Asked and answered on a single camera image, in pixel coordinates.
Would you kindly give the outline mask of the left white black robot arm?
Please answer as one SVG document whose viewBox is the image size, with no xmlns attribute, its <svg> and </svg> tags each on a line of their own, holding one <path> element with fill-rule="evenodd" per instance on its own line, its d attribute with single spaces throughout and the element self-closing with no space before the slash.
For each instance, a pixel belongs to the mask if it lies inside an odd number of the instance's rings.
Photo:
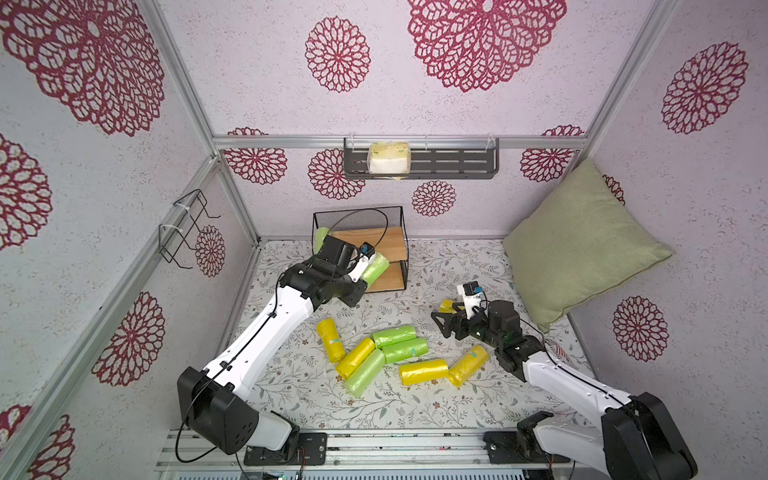
<svg viewBox="0 0 768 480">
<path fill-rule="evenodd" d="M 299 426 L 255 409 L 248 399 L 279 348 L 320 306 L 333 299 L 357 305 L 369 287 L 363 275 L 376 258 L 369 243 L 355 246 L 327 235 L 318 252 L 281 273 L 240 336 L 205 367 L 189 367 L 178 378 L 182 426 L 228 455 L 252 448 L 295 459 Z"/>
</svg>

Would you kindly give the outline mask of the green trash bag roll top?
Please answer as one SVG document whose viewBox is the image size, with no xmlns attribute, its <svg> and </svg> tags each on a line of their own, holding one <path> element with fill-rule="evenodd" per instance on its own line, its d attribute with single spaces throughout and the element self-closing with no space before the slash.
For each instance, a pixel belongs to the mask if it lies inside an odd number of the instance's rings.
<svg viewBox="0 0 768 480">
<path fill-rule="evenodd" d="M 376 253 L 363 271 L 360 279 L 371 287 L 389 268 L 389 260 L 381 253 Z"/>
</svg>

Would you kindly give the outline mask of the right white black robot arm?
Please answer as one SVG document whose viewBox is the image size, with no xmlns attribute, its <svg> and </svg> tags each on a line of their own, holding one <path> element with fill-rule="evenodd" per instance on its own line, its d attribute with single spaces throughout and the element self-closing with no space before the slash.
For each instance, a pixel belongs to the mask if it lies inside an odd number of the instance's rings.
<svg viewBox="0 0 768 480">
<path fill-rule="evenodd" d="M 524 334 L 509 301 L 465 301 L 431 315 L 441 334 L 490 346 L 503 370 L 581 414 L 589 426 L 539 411 L 483 440 L 494 464 L 568 459 L 612 479 L 692 479 L 698 465 L 665 404 L 613 389 L 558 361 L 542 337 Z"/>
</svg>

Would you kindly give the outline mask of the black wire wooden shelf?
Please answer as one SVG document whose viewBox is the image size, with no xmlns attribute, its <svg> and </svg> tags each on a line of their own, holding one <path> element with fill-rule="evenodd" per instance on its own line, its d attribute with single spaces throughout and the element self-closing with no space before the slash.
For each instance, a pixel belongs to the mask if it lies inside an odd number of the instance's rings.
<svg viewBox="0 0 768 480">
<path fill-rule="evenodd" d="M 327 228 L 340 240 L 361 247 L 368 243 L 389 264 L 368 289 L 369 293 L 405 290 L 409 247 L 402 206 L 364 207 L 319 211 L 312 215 L 312 233 Z"/>
</svg>

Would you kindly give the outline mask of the pale green trash bag roll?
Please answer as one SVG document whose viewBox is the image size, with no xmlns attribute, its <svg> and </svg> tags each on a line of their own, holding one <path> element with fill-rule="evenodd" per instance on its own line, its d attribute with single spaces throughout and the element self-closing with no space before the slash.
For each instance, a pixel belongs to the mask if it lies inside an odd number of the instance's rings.
<svg viewBox="0 0 768 480">
<path fill-rule="evenodd" d="M 383 370 L 385 364 L 386 358 L 384 353 L 380 349 L 374 349 L 347 379 L 345 384 L 347 392 L 355 398 L 360 398 Z"/>
</svg>

